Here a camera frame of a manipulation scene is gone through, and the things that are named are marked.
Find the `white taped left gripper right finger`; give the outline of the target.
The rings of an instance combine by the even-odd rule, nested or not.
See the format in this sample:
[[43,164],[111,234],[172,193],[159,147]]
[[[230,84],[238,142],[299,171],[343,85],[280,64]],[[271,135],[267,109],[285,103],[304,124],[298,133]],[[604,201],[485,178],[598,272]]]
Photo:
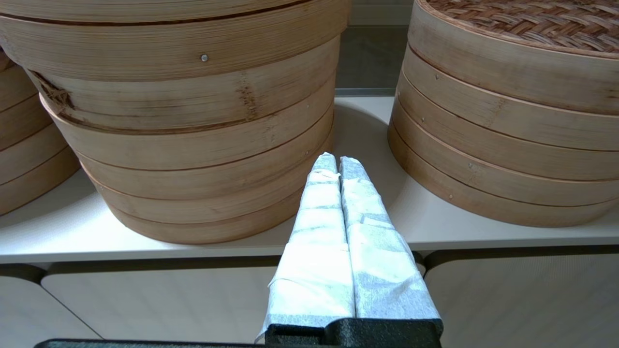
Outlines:
[[356,316],[440,321],[413,253],[362,163],[341,157],[339,174]]

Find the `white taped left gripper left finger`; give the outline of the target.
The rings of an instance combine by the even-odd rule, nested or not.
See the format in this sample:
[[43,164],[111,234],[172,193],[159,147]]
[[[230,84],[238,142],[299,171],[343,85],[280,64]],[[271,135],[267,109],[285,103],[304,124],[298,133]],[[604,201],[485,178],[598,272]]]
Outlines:
[[353,273],[336,159],[315,161],[288,243],[269,283],[259,339],[272,324],[323,328],[354,317]]

